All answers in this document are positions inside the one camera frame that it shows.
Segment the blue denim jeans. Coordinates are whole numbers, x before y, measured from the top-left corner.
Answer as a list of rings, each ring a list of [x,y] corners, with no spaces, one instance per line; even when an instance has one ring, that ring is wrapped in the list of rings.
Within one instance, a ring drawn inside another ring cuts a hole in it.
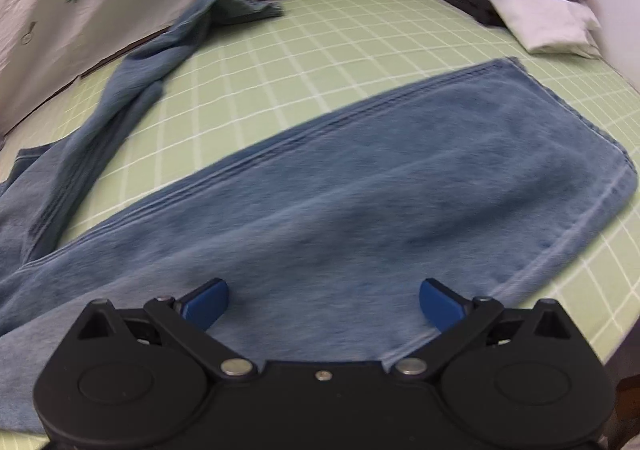
[[[257,361],[392,363],[433,337],[434,277],[516,305],[627,205],[626,150],[514,58],[426,78],[285,130],[63,232],[166,77],[216,28],[279,15],[196,0],[117,67],[68,137],[1,185],[1,426],[38,433],[38,375],[90,300],[134,308],[214,277],[213,335]]]

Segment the white folded garment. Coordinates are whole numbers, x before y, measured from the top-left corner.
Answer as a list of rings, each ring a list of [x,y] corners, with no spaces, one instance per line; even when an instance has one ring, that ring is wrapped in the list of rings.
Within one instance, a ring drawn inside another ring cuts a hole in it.
[[[597,17],[582,2],[489,0],[511,34],[529,54],[575,54],[601,58],[592,33]]]

